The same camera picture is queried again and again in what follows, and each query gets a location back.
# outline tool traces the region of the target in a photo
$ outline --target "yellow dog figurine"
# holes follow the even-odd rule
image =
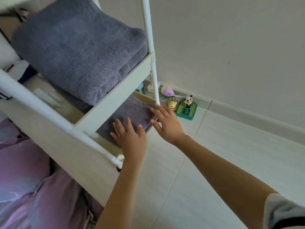
[[[167,106],[171,108],[173,111],[176,111],[177,101],[168,101]]]

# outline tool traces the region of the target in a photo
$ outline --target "person's right arm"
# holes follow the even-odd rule
[[[249,229],[263,227],[264,206],[269,194],[277,193],[253,175],[238,168],[185,135],[172,109],[151,109],[162,127],[152,120],[156,131],[180,149],[197,167],[209,184]]]

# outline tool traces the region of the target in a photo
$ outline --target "finger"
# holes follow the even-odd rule
[[[142,125],[138,125],[137,134],[139,135],[139,137],[146,137],[146,133]]]
[[[160,105],[155,105],[155,107],[156,107],[156,109],[158,109],[158,110],[162,113],[162,115],[164,115],[165,117],[168,117],[168,116],[169,116],[168,112],[167,112],[162,106],[160,106]]]
[[[157,109],[150,108],[150,110],[152,111],[152,113],[153,113],[159,120],[165,118],[165,116],[164,116],[161,112],[159,112]]]
[[[119,131],[121,136],[124,136],[126,130],[125,130],[124,126],[122,125],[121,121],[119,119],[116,119],[115,122],[116,122],[117,130]]]
[[[135,131],[132,127],[132,122],[131,122],[129,117],[127,117],[127,120],[126,120],[126,131],[128,131],[128,132],[134,132]]]
[[[116,122],[113,122],[113,127],[114,127],[114,130],[115,130],[115,133],[117,135],[118,138],[121,138],[121,134],[119,133],[119,131],[117,130],[117,126],[116,126]]]
[[[111,132],[110,135],[115,139],[115,141],[120,145],[120,140],[114,132]]]
[[[169,108],[169,107],[164,107],[164,109],[168,112],[168,114],[170,116],[175,116],[176,114],[174,113],[173,109]]]
[[[153,127],[156,129],[156,131],[158,132],[158,134],[159,134],[160,136],[162,136],[163,131],[162,131],[162,128],[161,128],[161,126],[159,125],[159,123],[158,123],[157,121],[155,121],[155,120],[150,120],[150,122],[151,122],[151,124],[153,125]]]

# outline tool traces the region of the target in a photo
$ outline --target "forearm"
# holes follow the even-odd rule
[[[264,205],[270,186],[212,153],[189,136],[176,145],[198,168],[222,200],[250,229],[263,226]]]
[[[128,229],[134,210],[140,166],[123,164],[120,175],[95,229]]]

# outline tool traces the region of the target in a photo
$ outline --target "green toy box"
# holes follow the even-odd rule
[[[181,100],[178,104],[176,115],[178,117],[192,121],[194,119],[196,110],[197,110],[197,104],[192,103],[191,108],[189,109],[185,107],[185,103]]]

